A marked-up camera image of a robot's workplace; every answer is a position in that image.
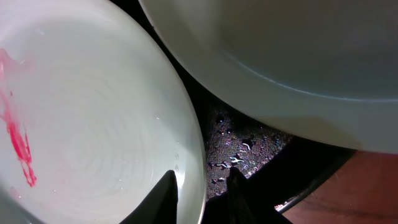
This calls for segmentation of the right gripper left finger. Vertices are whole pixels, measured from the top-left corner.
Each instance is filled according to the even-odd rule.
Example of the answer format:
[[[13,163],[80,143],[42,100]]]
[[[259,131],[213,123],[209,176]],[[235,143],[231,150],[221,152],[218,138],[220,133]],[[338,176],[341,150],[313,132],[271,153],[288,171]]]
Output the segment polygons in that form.
[[[168,170],[139,206],[120,224],[176,224],[177,204],[175,172]]]

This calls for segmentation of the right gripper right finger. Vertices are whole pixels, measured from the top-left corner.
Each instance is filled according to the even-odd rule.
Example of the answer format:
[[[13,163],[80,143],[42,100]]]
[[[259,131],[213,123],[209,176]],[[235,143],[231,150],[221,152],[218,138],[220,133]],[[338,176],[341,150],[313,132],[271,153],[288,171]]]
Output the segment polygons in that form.
[[[233,224],[292,224],[274,208],[249,193],[247,178],[233,167],[226,179],[229,222]]]

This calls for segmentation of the light blue plate front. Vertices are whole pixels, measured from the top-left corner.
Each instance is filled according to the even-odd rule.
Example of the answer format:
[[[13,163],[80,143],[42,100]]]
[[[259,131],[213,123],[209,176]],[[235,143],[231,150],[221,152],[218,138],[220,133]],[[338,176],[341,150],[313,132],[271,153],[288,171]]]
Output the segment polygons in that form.
[[[169,170],[200,223],[200,127],[153,38],[110,1],[2,1],[1,222],[119,223]]]

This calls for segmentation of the light blue plate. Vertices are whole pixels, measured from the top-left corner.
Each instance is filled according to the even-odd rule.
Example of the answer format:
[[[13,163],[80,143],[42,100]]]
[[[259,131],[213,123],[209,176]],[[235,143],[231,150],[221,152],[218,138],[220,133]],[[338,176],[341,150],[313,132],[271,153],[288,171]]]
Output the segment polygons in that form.
[[[296,136],[397,152],[397,0],[143,0],[172,55],[240,112]]]
[[[200,223],[200,127],[153,38],[110,1],[2,1],[1,222],[119,223],[169,170]]]

